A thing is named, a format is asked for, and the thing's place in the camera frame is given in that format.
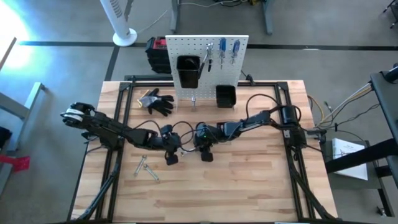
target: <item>concrete floor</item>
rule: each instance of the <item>concrete floor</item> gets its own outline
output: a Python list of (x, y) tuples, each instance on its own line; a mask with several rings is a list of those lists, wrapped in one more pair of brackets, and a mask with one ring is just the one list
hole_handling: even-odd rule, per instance
[[(210, 4), (210, 0), (194, 1)], [(252, 44), (310, 45), (397, 45), (397, 29), (390, 30), (391, 12), (380, 15), (389, 0), (292, 1), (274, 4), (274, 35), (266, 36), (262, 9), (243, 4), (235, 8), (181, 7), (179, 34), (248, 34)], [(20, 40), (110, 42), (112, 27), (98, 1), (3, 1), (0, 10), (15, 22), (11, 28)], [(148, 26), (170, 7), (164, 0), (135, 0), (129, 24), (136, 30)], [(170, 13), (140, 34), (138, 42), (171, 34)], [(41, 93), (32, 120), (21, 142), (19, 156), (30, 156), (30, 169), (12, 174), (0, 197), (0, 223), (48, 223), (66, 220), (83, 159), (80, 131), (66, 127), (59, 116), (70, 103), (97, 104), (112, 47), (15, 46), (0, 72), (0, 90), (24, 102), (34, 82), (48, 90)], [(254, 50), (246, 53), (243, 70), (257, 80), (305, 80), (308, 94), (336, 106), (363, 86), (372, 72), (388, 70), (398, 61), (395, 51), (344, 50)], [(125, 75), (153, 74), (143, 48), (122, 48), (112, 80)], [(373, 94), (347, 106), (340, 121), (376, 103)], [(315, 120), (319, 114), (314, 110)], [(7, 128), (18, 122), (0, 111), (0, 124)], [(391, 137), (382, 111), (376, 109), (345, 124), (371, 144)], [(355, 140), (331, 133), (328, 137)], [(385, 178), (395, 211), (398, 193), (391, 178)], [(338, 214), (344, 220), (397, 223), (381, 218), (375, 190), (333, 189)]]

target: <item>pegboard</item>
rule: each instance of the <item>pegboard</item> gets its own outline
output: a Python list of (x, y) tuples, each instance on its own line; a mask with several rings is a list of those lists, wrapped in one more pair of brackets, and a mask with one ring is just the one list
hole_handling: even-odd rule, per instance
[[(221, 69), (220, 60), (220, 39), (222, 37), (226, 39), (223, 69)], [(248, 39), (248, 35), (166, 35), (167, 51), (177, 99), (192, 99), (193, 96), (197, 100), (215, 99), (217, 85), (233, 85), (236, 87), (241, 74)], [(232, 64), (232, 48), (235, 40), (239, 40), (241, 44), (238, 56)], [(180, 55), (196, 55), (202, 61), (207, 53), (206, 45), (211, 42), (214, 47), (210, 72), (208, 72), (207, 62), (198, 81), (198, 88), (182, 88), (177, 71), (177, 57)]]

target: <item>floor stripe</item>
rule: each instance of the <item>floor stripe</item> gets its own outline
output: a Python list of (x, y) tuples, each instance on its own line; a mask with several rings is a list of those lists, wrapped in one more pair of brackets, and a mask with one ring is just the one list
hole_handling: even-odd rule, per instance
[(111, 79), (112, 79), (113, 70), (114, 70), (114, 66), (116, 64), (116, 60), (118, 59), (119, 50), (120, 50), (120, 47), (115, 46), (112, 51), (111, 60), (109, 60), (109, 65), (108, 65), (108, 69), (106, 70), (106, 75), (105, 75), (104, 81), (111, 81)]
[[(64, 42), (64, 41), (20, 41), (19, 45), (52, 47), (114, 47), (113, 42)], [(128, 47), (146, 47), (147, 43), (134, 43)], [(248, 49), (284, 50), (373, 50), (395, 51), (398, 46), (354, 46), (354, 45), (292, 45), (292, 44), (248, 44)]]

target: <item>screwdriver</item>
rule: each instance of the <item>screwdriver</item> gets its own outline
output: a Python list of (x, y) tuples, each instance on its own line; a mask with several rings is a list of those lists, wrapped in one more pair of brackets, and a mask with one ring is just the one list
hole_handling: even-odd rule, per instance
[(236, 40), (234, 43), (234, 47), (232, 48), (232, 64), (235, 63), (235, 59), (238, 57), (238, 51), (241, 46), (241, 42)]
[(223, 69), (223, 60), (225, 58), (225, 48), (226, 48), (226, 39), (223, 37), (223, 38), (220, 39), (221, 69)]

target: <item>work glove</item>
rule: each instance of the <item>work glove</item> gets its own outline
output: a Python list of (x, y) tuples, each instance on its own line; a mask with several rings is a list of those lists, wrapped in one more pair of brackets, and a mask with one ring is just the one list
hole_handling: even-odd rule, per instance
[(148, 95), (142, 97), (140, 102), (143, 107), (148, 108), (149, 114), (152, 114), (152, 109), (158, 111), (164, 116), (171, 114), (170, 111), (173, 109), (173, 104), (170, 102), (174, 102), (173, 96), (159, 96), (157, 93), (159, 92), (159, 88), (154, 89)]

